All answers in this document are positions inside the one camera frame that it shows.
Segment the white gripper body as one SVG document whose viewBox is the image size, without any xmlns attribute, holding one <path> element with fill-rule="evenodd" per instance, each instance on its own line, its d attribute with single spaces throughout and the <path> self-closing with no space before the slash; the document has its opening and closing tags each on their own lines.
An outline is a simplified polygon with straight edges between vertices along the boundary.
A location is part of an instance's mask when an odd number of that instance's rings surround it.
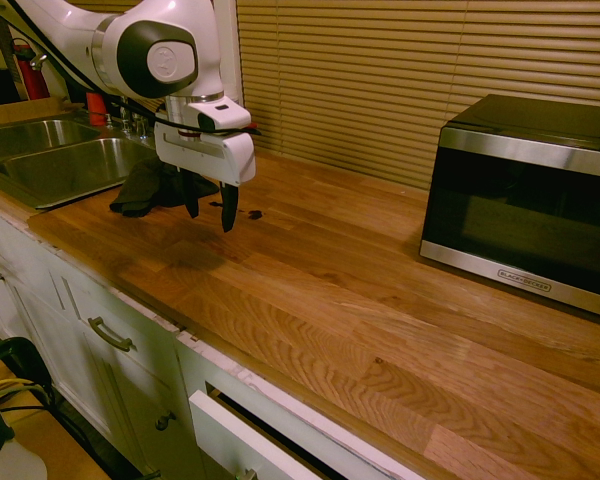
<svg viewBox="0 0 600 480">
<path fill-rule="evenodd" d="M 236 187 L 256 174 L 254 144 L 247 133 L 202 133 L 185 140 L 175 127 L 158 123 L 154 137 L 157 155 L 164 163 Z"/>
</svg>

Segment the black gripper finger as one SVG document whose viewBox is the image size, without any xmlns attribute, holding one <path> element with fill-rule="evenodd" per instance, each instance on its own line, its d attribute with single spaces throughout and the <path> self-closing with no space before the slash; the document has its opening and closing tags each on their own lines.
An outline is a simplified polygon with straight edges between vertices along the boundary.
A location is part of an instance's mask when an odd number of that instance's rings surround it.
<svg viewBox="0 0 600 480">
<path fill-rule="evenodd" d="M 235 185 L 222 182 L 220 184 L 220 193 L 222 199 L 221 223 L 225 233 L 231 231 L 234 227 L 238 202 L 239 188 Z"/>
<path fill-rule="evenodd" d="M 190 217 L 196 218 L 199 215 L 199 188 L 196 175 L 185 169 L 180 169 L 179 173 L 184 205 Z"/>
</svg>

